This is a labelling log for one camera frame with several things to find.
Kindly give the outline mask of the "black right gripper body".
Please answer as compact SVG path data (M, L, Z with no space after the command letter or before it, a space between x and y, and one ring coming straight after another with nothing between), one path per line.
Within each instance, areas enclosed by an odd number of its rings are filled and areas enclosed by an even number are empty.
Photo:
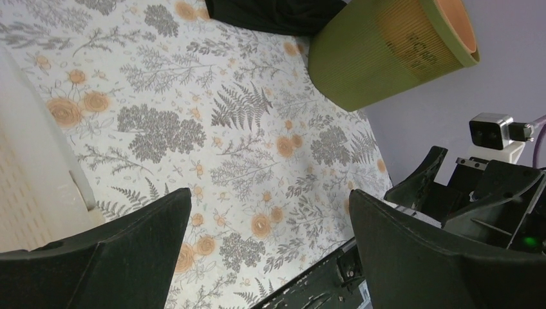
M545 169L459 158L447 185L433 183L421 211L458 236L545 253Z

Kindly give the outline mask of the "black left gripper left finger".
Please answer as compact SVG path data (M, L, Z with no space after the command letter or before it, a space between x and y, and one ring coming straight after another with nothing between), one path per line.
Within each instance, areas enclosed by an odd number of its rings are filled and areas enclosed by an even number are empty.
M32 251L1 254L2 308L163 308L191 213L164 197Z

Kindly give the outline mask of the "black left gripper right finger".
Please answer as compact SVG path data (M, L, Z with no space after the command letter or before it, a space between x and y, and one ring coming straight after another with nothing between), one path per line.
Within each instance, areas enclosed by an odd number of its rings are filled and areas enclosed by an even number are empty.
M374 308L544 308L545 257L446 232L355 189L350 219Z

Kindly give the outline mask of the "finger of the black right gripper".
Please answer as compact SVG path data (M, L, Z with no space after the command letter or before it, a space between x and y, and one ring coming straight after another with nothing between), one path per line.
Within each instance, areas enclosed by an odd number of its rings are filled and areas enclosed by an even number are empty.
M421 210L446 155L446 148L432 146L421 164L405 180L389 189L384 199L409 209Z

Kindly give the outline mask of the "cream perforated plastic basket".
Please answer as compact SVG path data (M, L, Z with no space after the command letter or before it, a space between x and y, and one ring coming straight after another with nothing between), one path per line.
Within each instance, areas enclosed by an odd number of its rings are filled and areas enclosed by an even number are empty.
M105 221L46 104L1 48L1 252L34 250Z

